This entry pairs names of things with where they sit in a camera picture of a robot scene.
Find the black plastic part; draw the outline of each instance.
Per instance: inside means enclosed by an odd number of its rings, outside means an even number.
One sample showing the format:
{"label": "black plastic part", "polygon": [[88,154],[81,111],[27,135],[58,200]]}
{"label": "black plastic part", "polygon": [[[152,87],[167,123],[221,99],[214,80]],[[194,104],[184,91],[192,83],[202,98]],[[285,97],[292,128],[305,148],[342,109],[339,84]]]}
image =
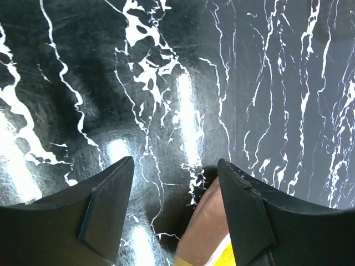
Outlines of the black plastic part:
{"label": "black plastic part", "polygon": [[238,266],[355,265],[354,210],[292,197],[223,159],[217,170]]}
{"label": "black plastic part", "polygon": [[114,265],[133,173],[125,157],[30,205],[0,207],[0,265]]}

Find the black marble surface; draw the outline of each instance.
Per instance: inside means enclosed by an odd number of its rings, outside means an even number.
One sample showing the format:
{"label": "black marble surface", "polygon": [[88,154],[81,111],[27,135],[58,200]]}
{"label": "black marble surface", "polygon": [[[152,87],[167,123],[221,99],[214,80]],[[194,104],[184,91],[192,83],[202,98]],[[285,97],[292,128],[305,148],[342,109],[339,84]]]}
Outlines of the black marble surface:
{"label": "black marble surface", "polygon": [[132,155],[117,265],[171,265],[228,159],[353,207],[353,0],[0,3],[2,205]]}

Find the brown object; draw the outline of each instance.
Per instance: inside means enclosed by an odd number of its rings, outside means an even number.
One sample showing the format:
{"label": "brown object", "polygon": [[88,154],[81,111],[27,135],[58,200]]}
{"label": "brown object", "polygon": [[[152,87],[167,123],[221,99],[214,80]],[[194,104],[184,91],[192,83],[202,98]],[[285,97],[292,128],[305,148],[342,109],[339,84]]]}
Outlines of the brown object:
{"label": "brown object", "polygon": [[229,233],[217,178],[202,196],[176,250],[176,257],[193,266],[205,265]]}

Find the marble countertop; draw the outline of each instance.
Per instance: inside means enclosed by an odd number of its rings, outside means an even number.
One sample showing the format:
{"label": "marble countertop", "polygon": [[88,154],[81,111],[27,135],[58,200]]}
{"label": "marble countertop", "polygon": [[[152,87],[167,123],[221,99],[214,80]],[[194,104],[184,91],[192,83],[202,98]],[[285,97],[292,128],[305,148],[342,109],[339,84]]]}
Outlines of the marble countertop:
{"label": "marble countertop", "polygon": [[219,158],[354,205],[355,1],[0,4],[0,204],[130,155],[118,265],[171,265]]}

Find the marble table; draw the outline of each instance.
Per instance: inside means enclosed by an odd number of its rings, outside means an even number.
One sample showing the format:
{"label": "marble table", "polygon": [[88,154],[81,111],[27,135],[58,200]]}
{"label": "marble table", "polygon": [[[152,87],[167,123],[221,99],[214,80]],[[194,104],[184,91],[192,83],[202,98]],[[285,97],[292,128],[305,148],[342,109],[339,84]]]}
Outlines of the marble table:
{"label": "marble table", "polygon": [[131,155],[117,265],[171,265],[225,158],[295,197],[355,199],[355,1],[0,4],[0,204]]}

